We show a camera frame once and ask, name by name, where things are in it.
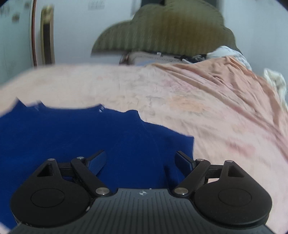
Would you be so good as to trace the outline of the blue beaded sweater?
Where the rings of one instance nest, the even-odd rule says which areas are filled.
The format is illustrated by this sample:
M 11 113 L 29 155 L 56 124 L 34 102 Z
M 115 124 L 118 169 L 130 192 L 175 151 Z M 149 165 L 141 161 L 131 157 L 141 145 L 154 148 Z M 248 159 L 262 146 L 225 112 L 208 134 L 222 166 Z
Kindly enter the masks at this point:
M 141 120 L 135 110 L 118 112 L 102 105 L 87 109 L 52 109 L 16 102 L 1 117 L 1 223 L 16 225 L 10 199 L 44 161 L 59 163 L 106 153 L 98 179 L 119 188 L 174 188 L 184 175 L 174 156 L 193 156 L 194 138 Z

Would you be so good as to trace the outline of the black clothing on pillow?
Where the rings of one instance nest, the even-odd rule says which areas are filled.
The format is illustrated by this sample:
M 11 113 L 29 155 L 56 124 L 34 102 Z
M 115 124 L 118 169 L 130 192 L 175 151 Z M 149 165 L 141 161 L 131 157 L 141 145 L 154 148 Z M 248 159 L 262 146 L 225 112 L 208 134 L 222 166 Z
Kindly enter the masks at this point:
M 206 56 L 207 56 L 207 54 L 198 54 L 198 55 L 195 55 L 193 57 L 181 56 L 180 60 L 182 63 L 185 63 L 185 64 L 194 64 L 194 63 L 198 63 L 201 61 L 205 61 Z

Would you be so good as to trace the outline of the pink floral bed sheet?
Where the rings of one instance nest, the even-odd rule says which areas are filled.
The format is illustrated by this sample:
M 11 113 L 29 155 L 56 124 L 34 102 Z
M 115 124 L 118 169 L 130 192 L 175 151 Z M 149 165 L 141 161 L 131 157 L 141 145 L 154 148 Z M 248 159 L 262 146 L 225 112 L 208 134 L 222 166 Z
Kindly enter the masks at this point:
M 287 138 L 278 137 L 209 93 L 155 67 L 56 65 L 26 72 L 1 87 L 1 113 L 19 98 L 60 108 L 96 104 L 137 110 L 144 121 L 194 136 L 194 155 L 236 161 L 272 197 L 267 222 L 287 232 Z

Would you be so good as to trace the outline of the orange blanket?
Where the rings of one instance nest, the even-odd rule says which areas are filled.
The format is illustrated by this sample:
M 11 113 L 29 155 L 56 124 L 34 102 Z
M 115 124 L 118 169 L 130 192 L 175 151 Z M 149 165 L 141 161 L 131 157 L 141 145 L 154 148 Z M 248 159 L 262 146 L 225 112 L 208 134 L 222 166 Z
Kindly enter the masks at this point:
M 201 89 L 278 137 L 287 138 L 287 109 L 264 78 L 232 57 L 155 67 Z

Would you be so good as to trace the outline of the striped brown pillow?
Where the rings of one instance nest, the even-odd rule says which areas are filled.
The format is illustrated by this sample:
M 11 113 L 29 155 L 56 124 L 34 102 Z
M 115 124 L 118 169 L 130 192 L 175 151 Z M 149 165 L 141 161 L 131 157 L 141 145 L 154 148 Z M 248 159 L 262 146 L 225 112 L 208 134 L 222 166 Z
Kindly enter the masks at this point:
M 148 53 L 143 51 L 129 52 L 123 55 L 119 61 L 119 64 L 134 65 L 134 66 L 146 66 L 153 63 L 184 63 L 192 64 L 189 60 L 181 58 L 181 56 L 165 55 L 161 52 Z

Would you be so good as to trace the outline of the cream fluffy blanket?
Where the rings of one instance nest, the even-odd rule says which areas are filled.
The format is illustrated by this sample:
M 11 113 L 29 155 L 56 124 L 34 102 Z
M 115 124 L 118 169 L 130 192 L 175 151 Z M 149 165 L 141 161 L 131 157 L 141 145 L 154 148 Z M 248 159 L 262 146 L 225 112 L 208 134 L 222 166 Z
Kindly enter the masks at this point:
M 281 105 L 287 108 L 287 102 L 285 99 L 287 94 L 287 84 L 283 75 L 277 71 L 265 68 L 263 77 L 272 87 L 276 89 Z

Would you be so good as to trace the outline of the white quilt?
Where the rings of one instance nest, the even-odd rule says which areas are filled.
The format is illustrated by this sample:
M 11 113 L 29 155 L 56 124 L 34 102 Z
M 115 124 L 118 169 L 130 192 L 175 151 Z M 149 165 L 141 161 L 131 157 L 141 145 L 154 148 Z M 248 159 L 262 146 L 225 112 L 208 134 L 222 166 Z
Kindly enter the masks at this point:
M 250 66 L 249 62 L 240 52 L 233 50 L 227 46 L 220 46 L 213 52 L 207 53 L 206 59 L 222 58 L 227 56 L 233 56 L 248 70 L 250 71 L 252 70 L 252 67 Z

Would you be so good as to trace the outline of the green striped headboard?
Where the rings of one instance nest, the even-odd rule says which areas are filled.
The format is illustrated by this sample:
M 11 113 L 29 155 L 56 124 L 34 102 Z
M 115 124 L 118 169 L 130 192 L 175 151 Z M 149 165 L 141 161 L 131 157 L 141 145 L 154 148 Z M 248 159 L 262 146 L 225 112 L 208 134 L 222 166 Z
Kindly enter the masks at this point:
M 206 1 L 165 1 L 147 4 L 133 19 L 106 28 L 92 53 L 145 51 L 192 57 L 220 46 L 238 49 L 217 8 Z

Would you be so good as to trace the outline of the gold tower fan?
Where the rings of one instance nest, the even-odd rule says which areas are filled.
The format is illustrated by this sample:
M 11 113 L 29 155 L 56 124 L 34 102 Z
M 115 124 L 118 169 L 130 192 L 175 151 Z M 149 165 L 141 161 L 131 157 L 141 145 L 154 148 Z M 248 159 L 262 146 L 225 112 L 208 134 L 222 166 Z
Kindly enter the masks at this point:
M 40 46 L 42 64 L 55 63 L 54 54 L 54 6 L 47 5 L 42 8 L 40 17 Z

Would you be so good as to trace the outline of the glass wardrobe door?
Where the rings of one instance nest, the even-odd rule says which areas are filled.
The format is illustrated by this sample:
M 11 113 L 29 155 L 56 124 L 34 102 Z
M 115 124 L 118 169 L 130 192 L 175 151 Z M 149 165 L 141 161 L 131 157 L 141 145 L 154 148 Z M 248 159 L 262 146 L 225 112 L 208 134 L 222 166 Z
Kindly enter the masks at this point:
M 32 17 L 35 1 L 1 1 L 1 85 L 33 67 Z

